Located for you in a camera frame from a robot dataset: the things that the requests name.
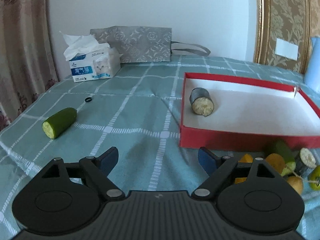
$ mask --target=logo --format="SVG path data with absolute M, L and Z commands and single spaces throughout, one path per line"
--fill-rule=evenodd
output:
M 163 198 L 163 195 L 159 193 L 159 194 L 155 195 L 155 197 L 159 199 L 159 198 Z
M 93 57 L 93 56 L 97 56 L 97 55 L 100 55 L 100 54 L 104 54 L 104 52 L 92 53 L 92 55 L 91 55 L 91 56 Z

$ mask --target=yellow fruit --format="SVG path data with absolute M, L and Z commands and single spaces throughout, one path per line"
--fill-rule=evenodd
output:
M 246 181 L 246 180 L 247 180 L 247 178 L 236 178 L 236 180 L 235 180 L 235 184 L 238 184 L 238 183 L 244 182 L 244 181 Z
M 302 179 L 296 176 L 291 176 L 287 179 L 287 182 L 294 188 L 299 195 L 302 194 L 303 191 L 303 182 Z
M 318 165 L 310 174 L 309 174 L 309 180 L 320 180 L 320 165 Z M 309 183 L 310 187 L 313 190 L 320 190 L 320 183 Z
M 266 162 L 269 163 L 280 174 L 282 173 L 285 167 L 284 158 L 281 155 L 276 153 L 271 153 L 266 158 Z
M 252 163 L 253 158 L 250 154 L 245 154 L 242 156 L 241 160 L 239 160 L 240 163 Z

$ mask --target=gold frame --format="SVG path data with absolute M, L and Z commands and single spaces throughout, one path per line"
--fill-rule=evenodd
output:
M 270 37 L 271 3 L 270 0 L 258 0 L 258 5 L 258 24 L 254 62 L 265 64 L 267 62 Z
M 303 58 L 301 59 L 300 73 L 304 74 L 308 68 L 309 50 L 311 40 L 311 3 L 310 0 L 306 0 L 306 38 L 304 41 Z

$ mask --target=tissue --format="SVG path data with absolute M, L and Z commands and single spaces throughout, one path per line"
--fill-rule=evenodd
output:
M 99 44 L 92 36 L 63 34 L 68 44 L 64 52 L 74 82 L 112 78 L 120 70 L 120 54 L 108 43 Z
M 73 59 L 77 54 L 88 54 L 98 50 L 99 43 L 92 35 L 89 36 L 72 36 L 62 34 L 66 44 L 69 46 L 63 55 L 66 61 Z

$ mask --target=white wall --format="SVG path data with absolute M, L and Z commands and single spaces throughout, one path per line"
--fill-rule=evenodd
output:
M 211 56 L 252 61 L 255 28 L 248 31 L 252 19 L 256 20 L 256 4 L 249 6 L 249 0 L 48 0 L 52 51 L 60 79 L 71 72 L 59 31 L 88 35 L 92 28 L 113 25 L 171 27 L 175 41 L 206 46 Z

